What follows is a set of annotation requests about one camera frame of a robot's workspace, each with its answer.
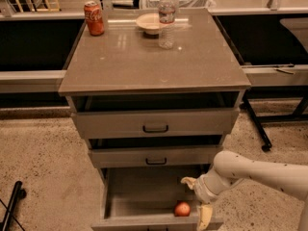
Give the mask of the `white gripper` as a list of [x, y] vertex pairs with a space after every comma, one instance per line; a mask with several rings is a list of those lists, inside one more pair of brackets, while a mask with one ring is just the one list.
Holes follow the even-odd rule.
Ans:
[[204, 203], [197, 207], [198, 223], [196, 231], [205, 231], [213, 214], [213, 206], [210, 203], [216, 201], [221, 193], [237, 186], [240, 180], [223, 177], [214, 170], [210, 170], [197, 179], [183, 177], [181, 183], [187, 185], [190, 190], [194, 190], [196, 197]]

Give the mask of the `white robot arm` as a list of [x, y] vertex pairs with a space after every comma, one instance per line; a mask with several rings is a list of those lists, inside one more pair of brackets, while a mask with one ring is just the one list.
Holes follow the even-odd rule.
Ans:
[[243, 179], [253, 180], [304, 201], [298, 231], [308, 231], [308, 166], [255, 161], [226, 150], [215, 156], [207, 173], [198, 178], [181, 179], [181, 183], [193, 190], [200, 202], [197, 207], [197, 231], [208, 227], [213, 214], [212, 202]]

